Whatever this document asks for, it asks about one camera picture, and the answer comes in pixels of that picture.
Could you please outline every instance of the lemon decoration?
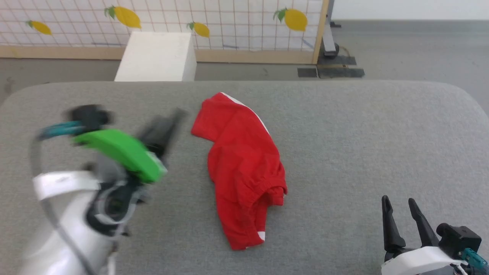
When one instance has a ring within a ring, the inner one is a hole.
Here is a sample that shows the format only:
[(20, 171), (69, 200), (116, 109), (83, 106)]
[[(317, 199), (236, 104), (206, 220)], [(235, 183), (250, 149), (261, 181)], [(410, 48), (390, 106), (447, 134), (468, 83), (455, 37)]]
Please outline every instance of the lemon decoration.
[(198, 22), (188, 23), (187, 28), (188, 27), (191, 30), (195, 30), (195, 33), (197, 33), (198, 35), (200, 35), (202, 37), (209, 37), (209, 35), (210, 35), (209, 28), (202, 23), (198, 23)]
[(273, 14), (273, 19), (275, 19), (275, 16), (280, 22), (285, 17), (285, 24), (291, 30), (306, 31), (307, 17), (299, 10), (285, 8), (276, 11)]
[(110, 17), (112, 17), (112, 19), (115, 19), (117, 16), (119, 22), (123, 23), (129, 28), (141, 28), (141, 20), (137, 14), (124, 7), (108, 7), (104, 10), (104, 14), (105, 16), (108, 14)]
[(42, 34), (47, 34), (47, 35), (52, 35), (51, 33), (51, 29), (46, 26), (46, 24), (44, 23), (41, 23), (41, 22), (37, 22), (37, 21), (27, 21), (25, 22), (29, 27), (33, 28), (33, 29), (36, 29), (38, 32), (42, 33)]

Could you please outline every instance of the green gripper part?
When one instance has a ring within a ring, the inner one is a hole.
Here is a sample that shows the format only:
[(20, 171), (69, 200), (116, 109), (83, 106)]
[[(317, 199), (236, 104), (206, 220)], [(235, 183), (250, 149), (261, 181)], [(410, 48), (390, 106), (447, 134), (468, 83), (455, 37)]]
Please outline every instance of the green gripper part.
[(138, 139), (117, 129), (104, 129), (75, 136), (73, 140), (93, 148), (133, 172), (143, 183), (157, 182), (167, 170)]

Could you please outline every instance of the white box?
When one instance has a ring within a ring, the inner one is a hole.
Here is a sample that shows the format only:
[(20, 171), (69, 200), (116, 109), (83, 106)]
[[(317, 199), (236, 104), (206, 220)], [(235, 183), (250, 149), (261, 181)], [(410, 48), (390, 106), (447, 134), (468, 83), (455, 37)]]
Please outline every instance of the white box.
[(115, 81), (194, 81), (190, 33), (132, 32)]

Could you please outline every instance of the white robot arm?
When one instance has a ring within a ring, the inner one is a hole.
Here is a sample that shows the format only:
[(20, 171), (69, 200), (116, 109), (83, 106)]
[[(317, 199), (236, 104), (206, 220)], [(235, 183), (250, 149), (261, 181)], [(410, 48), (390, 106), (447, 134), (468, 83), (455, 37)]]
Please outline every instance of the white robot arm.
[[(19, 274), (115, 274), (118, 240), (129, 234), (127, 222), (145, 201), (146, 186), (166, 173), (162, 161), (183, 116), (180, 110), (170, 118), (157, 116), (133, 138), (103, 132), (107, 112), (86, 105), (71, 110), (69, 122), (43, 129), (31, 148), (31, 166), (45, 219), (24, 252)], [(84, 171), (41, 171), (39, 141), (62, 135), (77, 141), (86, 133), (99, 135), (83, 137), (82, 145), (99, 152), (95, 162)], [(154, 170), (145, 170), (148, 166)]]
[(382, 219), (384, 229), (384, 263), (382, 275), (470, 275), (487, 273), (487, 262), (477, 255), (481, 237), (467, 227), (440, 224), (439, 241), (414, 199), (409, 199), (411, 216), (418, 225), (422, 246), (419, 249), (405, 248), (406, 242), (399, 235), (392, 215), (389, 198), (382, 197)]

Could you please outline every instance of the gray table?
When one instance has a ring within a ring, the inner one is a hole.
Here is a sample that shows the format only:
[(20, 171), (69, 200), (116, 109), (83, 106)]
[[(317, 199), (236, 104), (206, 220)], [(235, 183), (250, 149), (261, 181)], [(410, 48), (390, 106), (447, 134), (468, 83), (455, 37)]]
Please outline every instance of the gray table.
[[(226, 92), (264, 121), (287, 172), (285, 205), (268, 212), (264, 245), (229, 248), (206, 169), (212, 143), (190, 134), (201, 102)], [(489, 119), (463, 90), (427, 82), (84, 82), (35, 86), (0, 108), (0, 274), (13, 274), (42, 212), (28, 143), (73, 106), (99, 103), (134, 133), (155, 114), (189, 112), (168, 177), (131, 220), (121, 275), (379, 274), (380, 198), (402, 236), (420, 245), (407, 199), (436, 227), (467, 225), (489, 257)], [(46, 170), (80, 167), (92, 153), (67, 138), (44, 145)]]

